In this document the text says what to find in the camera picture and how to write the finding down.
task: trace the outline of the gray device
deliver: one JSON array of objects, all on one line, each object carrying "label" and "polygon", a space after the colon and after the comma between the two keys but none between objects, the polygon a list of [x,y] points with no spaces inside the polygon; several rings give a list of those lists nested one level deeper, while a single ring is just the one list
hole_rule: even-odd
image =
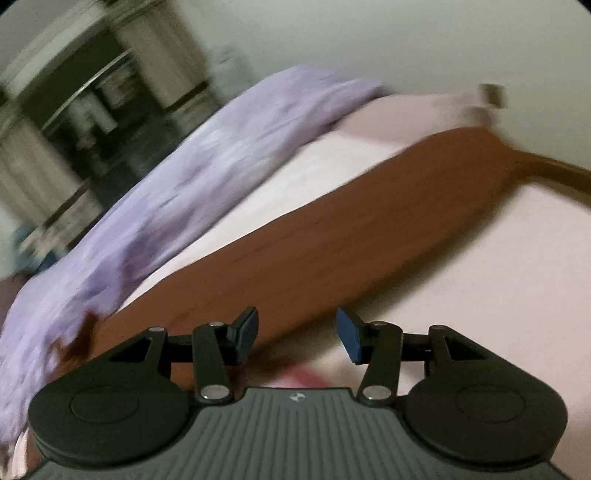
[{"label": "gray device", "polygon": [[[566,406],[549,386],[454,330],[403,333],[337,311],[356,364],[348,388],[249,388],[227,365],[254,343],[258,313],[191,335],[152,327],[41,390],[30,426],[44,463],[35,480],[493,480],[568,478],[549,459]],[[398,396],[401,361],[425,379]],[[170,365],[192,362],[195,391]]]}]

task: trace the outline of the ribbed gray surface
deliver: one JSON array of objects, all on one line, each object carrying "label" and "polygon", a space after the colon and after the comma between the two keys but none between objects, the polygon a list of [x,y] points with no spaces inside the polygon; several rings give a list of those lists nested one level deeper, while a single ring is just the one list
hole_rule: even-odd
[{"label": "ribbed gray surface", "polygon": [[[295,393],[305,398],[294,401]],[[203,410],[169,450],[133,466],[80,472],[48,463],[34,480],[563,480],[550,465],[464,471],[423,451],[396,415],[358,404],[348,390],[251,388]]]}]

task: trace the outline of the black clamp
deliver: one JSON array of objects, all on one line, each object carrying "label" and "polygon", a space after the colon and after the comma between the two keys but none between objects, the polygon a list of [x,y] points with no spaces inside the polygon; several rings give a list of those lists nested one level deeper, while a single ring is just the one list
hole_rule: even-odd
[{"label": "black clamp", "polygon": [[[552,388],[447,326],[409,334],[339,309],[337,332],[351,361],[368,364],[358,400],[394,408],[419,441],[448,459],[531,465],[549,460],[564,433],[566,406]],[[399,397],[403,361],[424,362],[425,378]]]},{"label": "black clamp", "polygon": [[[122,465],[165,448],[195,408],[234,400],[226,365],[254,344],[258,312],[231,324],[212,322],[169,337],[151,327],[46,385],[32,400],[29,423],[45,458],[66,466]],[[171,364],[192,362],[195,393],[170,381]]]}]

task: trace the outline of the white wall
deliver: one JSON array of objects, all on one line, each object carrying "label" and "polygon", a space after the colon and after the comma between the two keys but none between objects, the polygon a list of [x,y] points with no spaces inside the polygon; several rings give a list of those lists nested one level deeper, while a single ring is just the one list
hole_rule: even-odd
[{"label": "white wall", "polygon": [[506,86],[517,146],[591,168],[591,14],[576,0],[171,0],[257,78],[313,62],[399,92]]},{"label": "white wall", "polygon": [[0,204],[0,278],[10,275],[15,269],[12,234],[16,228],[16,220]]},{"label": "white wall", "polygon": [[18,96],[59,52],[104,15],[94,0],[16,2],[0,17],[0,81],[6,91]]}]

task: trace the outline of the round black disc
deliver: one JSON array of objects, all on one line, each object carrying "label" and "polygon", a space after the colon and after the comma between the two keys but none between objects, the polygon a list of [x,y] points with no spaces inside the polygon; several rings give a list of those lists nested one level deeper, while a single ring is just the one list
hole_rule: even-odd
[{"label": "round black disc", "polygon": [[549,459],[567,421],[554,390],[497,362],[458,362],[443,370],[407,396],[405,420],[424,443],[480,466]]},{"label": "round black disc", "polygon": [[41,390],[29,407],[40,453],[72,467],[115,466],[169,445],[189,419],[189,398],[141,364],[101,362]]}]

